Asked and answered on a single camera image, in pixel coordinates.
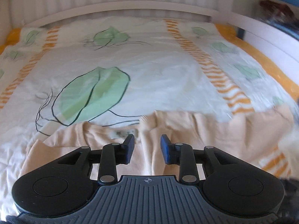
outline clothing tag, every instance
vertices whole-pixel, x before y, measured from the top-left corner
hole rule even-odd
[[[131,129],[131,130],[113,130],[110,132],[109,137],[111,139],[117,139],[117,138],[122,138],[125,139],[129,134],[133,134],[134,137],[136,136],[136,129]]]

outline crosshair symbol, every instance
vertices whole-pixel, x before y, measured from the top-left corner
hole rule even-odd
[[[144,180],[144,182],[150,183],[150,182],[152,182],[152,179],[147,178],[147,179]]]

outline leaf-patterned bedding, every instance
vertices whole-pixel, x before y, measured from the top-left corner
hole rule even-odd
[[[0,93],[1,218],[14,213],[10,189],[30,146],[70,124],[124,126],[154,110],[228,121],[281,103],[298,115],[280,84],[215,25],[179,20],[24,28],[0,55]]]

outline headboard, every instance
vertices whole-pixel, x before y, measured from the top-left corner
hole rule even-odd
[[[232,11],[233,0],[10,0],[12,27],[44,26],[76,16],[128,15],[229,23],[299,85],[299,42],[263,22]]]

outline garment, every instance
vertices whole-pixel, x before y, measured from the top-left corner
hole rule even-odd
[[[140,123],[123,128],[108,128],[82,122],[57,131],[44,142],[36,141],[21,170],[28,173],[81,146],[92,150],[105,144],[122,143],[128,133],[135,135],[135,149],[129,165],[118,165],[121,175],[178,175],[178,166],[167,166],[160,149],[160,137],[167,134],[172,143],[190,144],[193,149],[215,146],[244,161],[253,163],[273,150],[293,126],[288,106],[264,113],[235,115],[229,122],[217,122],[200,113],[155,111]],[[202,169],[198,166],[200,177]],[[92,172],[97,178],[97,167]]]

